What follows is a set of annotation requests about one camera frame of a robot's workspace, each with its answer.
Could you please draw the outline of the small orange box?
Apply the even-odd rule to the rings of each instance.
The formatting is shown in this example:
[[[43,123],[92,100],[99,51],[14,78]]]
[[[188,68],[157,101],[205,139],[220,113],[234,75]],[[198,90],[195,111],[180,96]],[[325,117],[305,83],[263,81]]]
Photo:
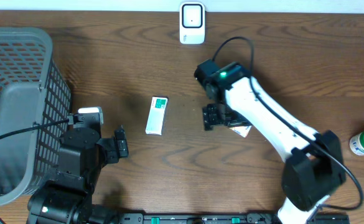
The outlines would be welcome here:
[[[243,138],[245,138],[245,137],[247,137],[251,128],[252,128],[252,126],[237,126],[237,127],[230,128],[230,130],[234,131],[235,133],[237,133],[240,136],[242,136]]]

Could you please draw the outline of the white green Panadol box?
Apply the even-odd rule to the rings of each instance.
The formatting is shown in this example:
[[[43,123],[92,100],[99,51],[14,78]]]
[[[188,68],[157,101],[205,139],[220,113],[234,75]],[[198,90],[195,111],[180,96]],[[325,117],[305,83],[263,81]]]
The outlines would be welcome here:
[[[146,124],[146,134],[162,134],[168,98],[153,96]]]

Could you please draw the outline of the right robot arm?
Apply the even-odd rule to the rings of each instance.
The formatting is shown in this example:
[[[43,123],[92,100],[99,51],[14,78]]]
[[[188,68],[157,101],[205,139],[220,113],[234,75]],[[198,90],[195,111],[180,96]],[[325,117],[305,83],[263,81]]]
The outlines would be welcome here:
[[[285,163],[286,195],[277,217],[281,223],[306,223],[345,181],[340,140],[320,134],[288,113],[238,62],[220,68],[213,60],[198,65],[194,77],[210,99],[254,126]]]

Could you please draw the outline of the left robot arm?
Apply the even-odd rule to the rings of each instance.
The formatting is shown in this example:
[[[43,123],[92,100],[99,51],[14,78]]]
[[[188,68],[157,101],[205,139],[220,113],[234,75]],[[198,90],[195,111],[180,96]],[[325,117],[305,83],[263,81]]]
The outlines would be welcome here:
[[[102,168],[128,157],[123,128],[103,138],[91,128],[73,128],[60,137],[58,164],[31,196],[28,223],[118,223],[116,211],[95,205],[92,197]]]

